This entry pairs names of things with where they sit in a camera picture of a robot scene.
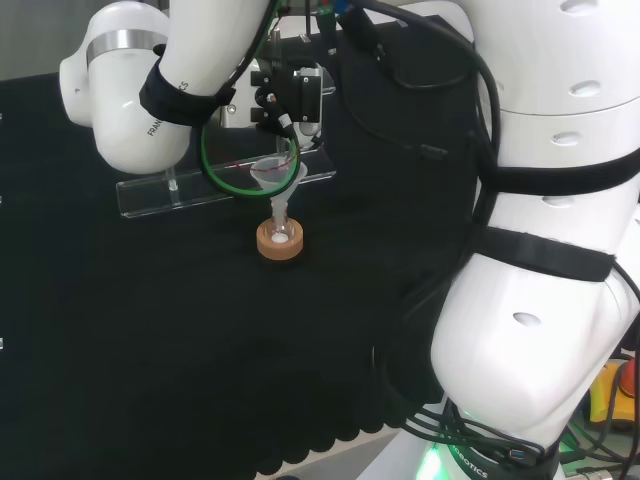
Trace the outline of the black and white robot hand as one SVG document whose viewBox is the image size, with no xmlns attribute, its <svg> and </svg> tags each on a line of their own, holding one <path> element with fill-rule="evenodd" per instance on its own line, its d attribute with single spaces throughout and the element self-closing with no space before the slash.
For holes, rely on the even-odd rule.
<svg viewBox="0 0 640 480">
<path fill-rule="evenodd" d="M 234 84 L 235 95 L 215 114 L 222 128 L 267 126 L 262 105 L 272 96 L 289 115 L 304 150 L 317 148 L 322 135 L 323 100 L 335 87 L 313 58 L 289 55 L 275 31 Z"/>
</svg>

